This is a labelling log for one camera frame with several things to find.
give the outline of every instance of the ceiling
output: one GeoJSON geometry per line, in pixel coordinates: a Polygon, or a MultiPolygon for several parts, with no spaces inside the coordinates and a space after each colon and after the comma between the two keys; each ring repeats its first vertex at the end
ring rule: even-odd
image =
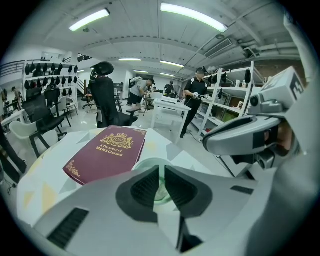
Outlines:
{"type": "Polygon", "coordinates": [[[290,48],[290,55],[277,48],[280,43],[292,43],[283,19],[282,7],[273,0],[55,0],[39,7],[26,22],[19,39],[78,51],[132,70],[176,75],[183,80],[202,66],[219,67],[258,59],[258,49],[263,46],[276,48],[264,56],[299,58],[295,46],[290,48]],[[220,32],[189,17],[160,11],[162,2],[193,9],[225,24],[228,30],[223,35],[232,45],[206,57],[210,49],[223,41],[216,39],[220,32]],[[90,23],[89,32],[83,32],[83,28],[69,30],[77,18],[103,8],[108,8],[110,15],[90,23]],[[255,46],[254,54],[246,49],[248,45],[255,46]],[[142,61],[120,62],[118,58],[142,61]],[[160,60],[185,67],[161,64],[160,60]]]}

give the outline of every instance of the shorts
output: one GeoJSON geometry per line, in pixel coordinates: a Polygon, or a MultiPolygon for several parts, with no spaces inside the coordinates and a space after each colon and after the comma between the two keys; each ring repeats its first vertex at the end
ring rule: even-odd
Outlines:
{"type": "Polygon", "coordinates": [[[139,97],[139,96],[131,93],[131,94],[130,94],[129,101],[130,101],[131,104],[141,103],[142,97],[139,97]]]}

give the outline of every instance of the black pants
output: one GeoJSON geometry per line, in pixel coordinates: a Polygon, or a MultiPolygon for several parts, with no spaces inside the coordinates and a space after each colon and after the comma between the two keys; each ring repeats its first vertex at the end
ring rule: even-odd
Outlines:
{"type": "Polygon", "coordinates": [[[201,100],[198,99],[190,99],[190,100],[186,100],[186,104],[187,107],[191,108],[191,110],[189,110],[188,115],[186,117],[183,129],[181,134],[185,135],[187,132],[187,127],[188,125],[191,123],[191,121],[194,119],[200,105],[201,105],[201,100]]]}
{"type": "MultiPolygon", "coordinates": [[[[0,124],[0,145],[6,151],[7,155],[11,158],[11,160],[15,163],[15,165],[19,168],[19,170],[24,174],[26,172],[27,165],[22,159],[18,157],[15,150],[11,147],[9,141],[4,135],[1,124],[0,124]]],[[[0,152],[0,160],[2,162],[4,172],[13,180],[13,182],[19,183],[20,174],[16,171],[16,169],[12,166],[12,164],[1,152],[0,152]]]]}

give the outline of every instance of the black vent slot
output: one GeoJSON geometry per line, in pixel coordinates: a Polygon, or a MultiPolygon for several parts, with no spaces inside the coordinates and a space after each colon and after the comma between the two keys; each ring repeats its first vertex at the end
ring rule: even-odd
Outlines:
{"type": "Polygon", "coordinates": [[[72,212],[66,218],[64,218],[64,220],[48,236],[47,239],[61,249],[65,249],[81,224],[84,222],[88,213],[89,212],[84,209],[73,209],[72,212]]]}
{"type": "Polygon", "coordinates": [[[244,187],[244,186],[233,186],[230,188],[231,190],[238,191],[243,194],[252,195],[254,190],[252,188],[244,187]]]}

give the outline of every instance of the chair back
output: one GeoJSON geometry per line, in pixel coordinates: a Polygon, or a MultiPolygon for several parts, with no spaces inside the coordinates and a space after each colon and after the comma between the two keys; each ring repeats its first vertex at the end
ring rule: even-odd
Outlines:
{"type": "Polygon", "coordinates": [[[44,91],[44,96],[47,101],[46,104],[48,108],[52,108],[53,103],[57,103],[59,101],[60,94],[61,92],[59,88],[54,88],[54,89],[48,88],[44,91]]]}
{"type": "Polygon", "coordinates": [[[67,97],[63,96],[59,99],[60,104],[58,105],[59,111],[63,111],[67,108],[67,97]]]}
{"type": "Polygon", "coordinates": [[[98,109],[97,126],[105,128],[119,125],[119,113],[114,97],[114,82],[108,77],[90,80],[88,88],[98,109]]]}

